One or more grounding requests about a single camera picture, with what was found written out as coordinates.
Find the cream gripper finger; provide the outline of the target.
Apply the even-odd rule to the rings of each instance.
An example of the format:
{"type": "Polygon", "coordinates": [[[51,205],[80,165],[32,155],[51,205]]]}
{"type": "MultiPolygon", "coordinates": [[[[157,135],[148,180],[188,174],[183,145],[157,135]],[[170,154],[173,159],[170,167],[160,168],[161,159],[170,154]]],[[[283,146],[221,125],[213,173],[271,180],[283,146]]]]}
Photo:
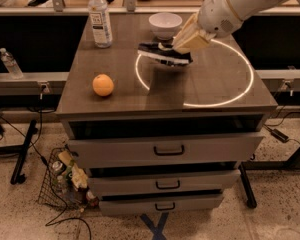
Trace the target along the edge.
{"type": "Polygon", "coordinates": [[[175,39],[169,39],[169,40],[161,40],[158,43],[158,48],[163,50],[163,51],[168,51],[168,50],[177,50],[178,47],[175,45],[175,39]]]}
{"type": "Polygon", "coordinates": [[[192,46],[193,46],[192,40],[174,39],[172,43],[173,49],[180,54],[189,53],[192,50],[192,46]]]}

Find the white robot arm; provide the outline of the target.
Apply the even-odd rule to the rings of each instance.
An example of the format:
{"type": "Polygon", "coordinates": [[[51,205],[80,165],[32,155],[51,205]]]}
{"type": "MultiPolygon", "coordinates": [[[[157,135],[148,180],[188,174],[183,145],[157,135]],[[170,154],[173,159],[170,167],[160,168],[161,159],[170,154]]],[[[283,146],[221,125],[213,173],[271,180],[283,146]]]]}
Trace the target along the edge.
{"type": "MultiPolygon", "coordinates": [[[[276,7],[287,0],[204,0],[176,35],[170,49],[185,54],[206,47],[213,38],[226,37],[240,29],[254,14],[276,7]]],[[[163,51],[170,49],[163,44],[163,51]]]]}

